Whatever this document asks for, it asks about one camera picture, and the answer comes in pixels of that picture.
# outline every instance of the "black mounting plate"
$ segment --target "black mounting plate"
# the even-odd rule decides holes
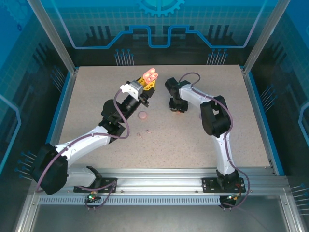
[[[108,185],[109,183],[111,183],[113,181],[117,181],[117,178],[102,178],[100,186]],[[115,188],[112,191],[112,193],[116,192],[116,187],[117,187],[117,185],[115,186]],[[111,189],[112,189],[112,185],[107,187],[107,188],[104,188],[104,189],[98,191],[98,193],[110,193]],[[89,191],[83,190],[83,189],[81,189],[81,188],[79,188],[77,186],[74,186],[73,192],[75,192],[75,193],[89,193]]]
[[[218,184],[217,178],[202,178],[203,193],[239,193],[239,188],[235,184],[244,184],[243,178],[238,178],[237,180],[222,189]],[[241,193],[246,192],[246,187],[241,187]]]

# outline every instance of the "gear logo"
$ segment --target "gear logo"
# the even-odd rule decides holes
[[[5,7],[19,25],[28,15],[26,0],[0,0],[0,7]]]
[[[161,17],[161,15],[173,14],[174,10],[179,10],[180,4],[183,3],[184,0],[138,0],[137,4],[145,14],[150,13],[151,16]]]

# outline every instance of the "speckled table surface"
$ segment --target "speckled table surface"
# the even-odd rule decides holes
[[[63,126],[60,143],[89,132],[102,120],[106,100],[114,98],[125,82],[140,77],[152,66],[80,67]],[[269,166],[248,92],[238,65],[153,66],[159,73],[149,107],[141,105],[128,120],[131,135],[100,147],[73,166],[95,168],[204,168],[216,167],[213,140],[199,118],[199,109],[189,104],[188,112],[170,111],[170,95],[164,83],[187,72],[201,74],[196,88],[213,96],[222,95],[234,119],[230,134],[234,162],[239,167]],[[191,75],[189,81],[196,79]],[[121,94],[119,102],[126,97]],[[138,118],[146,111],[147,119]]]

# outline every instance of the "robotic arm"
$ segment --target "robotic arm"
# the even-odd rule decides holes
[[[217,185],[220,186],[222,191],[230,191],[230,189],[235,188],[235,184],[242,184],[243,180],[239,178],[238,171],[231,165],[233,160],[229,133],[226,135],[226,139],[230,159],[225,148],[225,133],[230,128],[230,119],[222,106],[212,100],[216,99],[226,107],[224,98],[222,96],[213,97],[205,94],[193,87],[188,81],[178,83],[175,78],[168,79],[165,87],[172,96],[169,101],[171,111],[184,113],[188,110],[188,102],[200,108],[203,129],[213,138],[217,153]]]
[[[126,120],[141,104],[148,107],[148,99],[155,92],[157,77],[158,74],[155,69],[150,69],[136,81],[122,85],[115,99],[120,92],[128,93],[127,98],[121,104],[116,102],[115,99],[106,101],[101,112],[102,121],[90,132],[64,144],[56,146],[45,144],[41,147],[30,169],[30,175],[37,182],[53,158],[61,153],[45,173],[40,184],[48,195],[54,194],[67,186],[85,186],[92,189],[102,186],[102,176],[93,167],[87,166],[87,168],[73,172],[70,170],[70,166],[94,149],[110,144],[116,139],[128,137],[129,131],[127,136],[120,137],[125,130],[121,124],[127,125]]]

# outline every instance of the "pink disc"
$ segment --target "pink disc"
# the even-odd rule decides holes
[[[145,111],[140,111],[138,116],[139,119],[145,119],[147,117],[147,113]]]

